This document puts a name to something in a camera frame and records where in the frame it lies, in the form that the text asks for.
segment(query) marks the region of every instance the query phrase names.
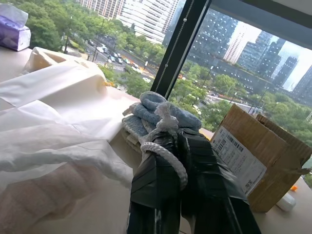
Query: black window frame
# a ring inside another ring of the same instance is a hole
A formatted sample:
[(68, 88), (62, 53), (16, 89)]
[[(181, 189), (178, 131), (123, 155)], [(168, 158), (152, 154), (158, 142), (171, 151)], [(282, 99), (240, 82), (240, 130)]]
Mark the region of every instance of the black window frame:
[(312, 50), (312, 16), (271, 0), (186, 0), (151, 91), (168, 98), (209, 8)]

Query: beige surface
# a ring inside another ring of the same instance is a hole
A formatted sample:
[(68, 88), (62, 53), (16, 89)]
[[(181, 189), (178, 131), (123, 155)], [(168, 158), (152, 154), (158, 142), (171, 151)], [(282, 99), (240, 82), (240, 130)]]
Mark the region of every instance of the beige surface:
[[(14, 52), (0, 47), (0, 81), (13, 78), (21, 72), (30, 52), (31, 51), (27, 49), (21, 52)], [(112, 87), (107, 87), (107, 92), (105, 92), (104, 95), (109, 95), (110, 98), (115, 99), (124, 97), (132, 101), (137, 100)], [(121, 155), (122, 159), (133, 167), (135, 171), (140, 162), (140, 156), (128, 147), (120, 135), (115, 137), (111, 145), (113, 149)], [(298, 186), (297, 192), (290, 192), (290, 194), (296, 199), (297, 205), (290, 213), (284, 213), (275, 206), (266, 214), (254, 214), (263, 234), (311, 233), (312, 191), (301, 178), (297, 181), (296, 185)], [(111, 199), (116, 198), (114, 193), (111, 193), (110, 196)], [(114, 207), (112, 209), (126, 211), (127, 207), (124, 206), (125, 204), (120, 204), (120, 207)], [(181, 220), (181, 231), (190, 234), (190, 228), (185, 219)]]

